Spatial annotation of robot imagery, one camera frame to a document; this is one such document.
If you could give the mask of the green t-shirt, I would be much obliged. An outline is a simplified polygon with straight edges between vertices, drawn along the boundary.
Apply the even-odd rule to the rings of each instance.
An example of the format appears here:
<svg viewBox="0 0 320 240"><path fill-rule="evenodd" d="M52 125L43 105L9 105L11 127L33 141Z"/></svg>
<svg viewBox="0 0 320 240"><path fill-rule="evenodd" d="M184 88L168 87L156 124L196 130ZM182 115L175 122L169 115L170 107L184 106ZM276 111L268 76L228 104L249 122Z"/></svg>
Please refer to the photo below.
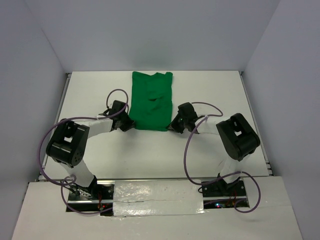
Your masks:
<svg viewBox="0 0 320 240"><path fill-rule="evenodd" d="M173 73L132 73L129 117L137 130L166 132L172 121Z"/></svg>

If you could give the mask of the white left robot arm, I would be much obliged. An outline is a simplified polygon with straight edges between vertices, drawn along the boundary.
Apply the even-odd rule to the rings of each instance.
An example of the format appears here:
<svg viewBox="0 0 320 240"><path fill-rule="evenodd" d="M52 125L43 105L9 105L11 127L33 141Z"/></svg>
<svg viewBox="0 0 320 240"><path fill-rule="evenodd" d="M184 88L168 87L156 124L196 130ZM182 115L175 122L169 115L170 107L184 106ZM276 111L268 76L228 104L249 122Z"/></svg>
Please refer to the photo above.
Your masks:
<svg viewBox="0 0 320 240"><path fill-rule="evenodd" d="M59 124L46 147L46 154L67 170L71 177L75 177L71 190L87 199L96 199L105 192L104 186L88 169L84 155L89 138L99 134L109 133L120 129L126 132L135 127L126 112L112 118L74 121L63 120Z"/></svg>

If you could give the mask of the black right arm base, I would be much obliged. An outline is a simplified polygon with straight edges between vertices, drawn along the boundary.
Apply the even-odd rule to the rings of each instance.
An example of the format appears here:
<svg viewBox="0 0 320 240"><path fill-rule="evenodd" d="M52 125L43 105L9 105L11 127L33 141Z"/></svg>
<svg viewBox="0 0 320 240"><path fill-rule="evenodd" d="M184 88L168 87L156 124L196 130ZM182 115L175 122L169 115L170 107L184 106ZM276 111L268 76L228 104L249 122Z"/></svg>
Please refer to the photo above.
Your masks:
<svg viewBox="0 0 320 240"><path fill-rule="evenodd" d="M249 208L247 192L244 181L239 177L233 183L226 183L224 180L205 185L205 183L214 180L213 178L202 178L202 185L198 192L203 198L203 208L207 209L228 209L234 208L235 203L238 208Z"/></svg>

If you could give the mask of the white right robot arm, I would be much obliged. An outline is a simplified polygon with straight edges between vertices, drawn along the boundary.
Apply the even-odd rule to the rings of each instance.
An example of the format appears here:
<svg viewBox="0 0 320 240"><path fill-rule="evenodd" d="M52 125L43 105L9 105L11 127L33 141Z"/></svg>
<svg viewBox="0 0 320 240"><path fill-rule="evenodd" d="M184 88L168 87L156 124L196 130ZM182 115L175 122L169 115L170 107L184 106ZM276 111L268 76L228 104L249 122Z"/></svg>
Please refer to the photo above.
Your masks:
<svg viewBox="0 0 320 240"><path fill-rule="evenodd" d="M183 117L180 113L166 127L167 130L182 134L185 129L190 132L183 153L183 168L187 179L195 184L187 169L187 153L191 138L194 134L213 134L219 136L227 158L222 161L222 169L216 180L210 183L219 183L220 189L229 189L240 180L243 166L247 158L260 146L261 140L257 133L241 113L229 118L220 118L214 114L195 115L193 118Z"/></svg>

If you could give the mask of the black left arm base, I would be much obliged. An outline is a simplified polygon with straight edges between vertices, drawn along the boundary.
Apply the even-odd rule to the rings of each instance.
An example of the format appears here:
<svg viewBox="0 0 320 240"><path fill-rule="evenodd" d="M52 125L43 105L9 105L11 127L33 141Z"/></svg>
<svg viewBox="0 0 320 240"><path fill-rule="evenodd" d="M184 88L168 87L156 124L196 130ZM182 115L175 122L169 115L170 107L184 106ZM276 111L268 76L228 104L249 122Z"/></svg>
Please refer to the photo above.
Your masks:
<svg viewBox="0 0 320 240"><path fill-rule="evenodd" d="M65 198L68 205L83 213L102 212L101 216L112 216L113 213L113 183L98 184L92 194L81 190L70 190Z"/></svg>

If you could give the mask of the aluminium table edge rail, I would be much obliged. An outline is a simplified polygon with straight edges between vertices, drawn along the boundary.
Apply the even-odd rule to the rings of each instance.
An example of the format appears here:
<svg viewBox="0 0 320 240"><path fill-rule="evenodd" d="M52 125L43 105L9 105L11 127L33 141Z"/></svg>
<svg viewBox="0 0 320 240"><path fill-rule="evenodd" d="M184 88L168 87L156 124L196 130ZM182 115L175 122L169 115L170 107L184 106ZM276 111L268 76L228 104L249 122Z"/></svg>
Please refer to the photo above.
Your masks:
<svg viewBox="0 0 320 240"><path fill-rule="evenodd" d="M70 80L71 80L71 77L72 77L72 73L71 72L68 72L65 74L66 76L66 80L65 80L65 83L64 83L64 87L63 87L63 91L62 91L62 95L61 95L61 98L60 98L60 101L59 101L59 105L58 105L58 110L57 110L57 114L55 116L55 119L54 119L54 125L52 125L49 130L47 130L43 137L40 139L40 142L37 146L37 150L36 150L36 163L37 163L37 166L39 168L39 176L43 176L47 182L50 182L56 186L67 186L68 183L64 184L64 183L60 183L59 181L56 181L54 179L51 179L46 173L45 173L45 170L43 168L43 160L44 160L44 157L41 157L41 151L42 151L42 147L43 147L43 144L46 140L46 138L48 137L48 135L52 132L52 130L54 130L59 124L59 117L60 117L60 114L61 114L61 110L62 110L62 107L63 107L63 104L64 104L64 100L65 100L65 97L66 97L66 93L67 93L67 90L68 90L68 86L69 86L69 83L70 83Z"/></svg>

